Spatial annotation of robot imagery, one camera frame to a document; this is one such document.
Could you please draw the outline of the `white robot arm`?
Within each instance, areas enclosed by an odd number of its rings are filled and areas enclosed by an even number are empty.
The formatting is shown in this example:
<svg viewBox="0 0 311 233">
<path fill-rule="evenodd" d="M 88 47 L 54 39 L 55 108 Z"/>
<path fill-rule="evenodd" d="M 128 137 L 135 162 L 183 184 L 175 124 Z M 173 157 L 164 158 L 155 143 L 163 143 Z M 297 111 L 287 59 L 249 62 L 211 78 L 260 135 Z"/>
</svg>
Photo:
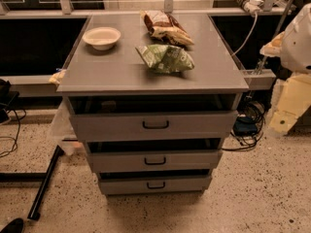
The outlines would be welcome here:
<svg viewBox="0 0 311 233">
<path fill-rule="evenodd" d="M 260 54 L 279 57 L 292 75 L 284 81 L 269 127 L 287 134 L 311 106 L 311 4 L 305 5 L 287 28 Z"/>
</svg>

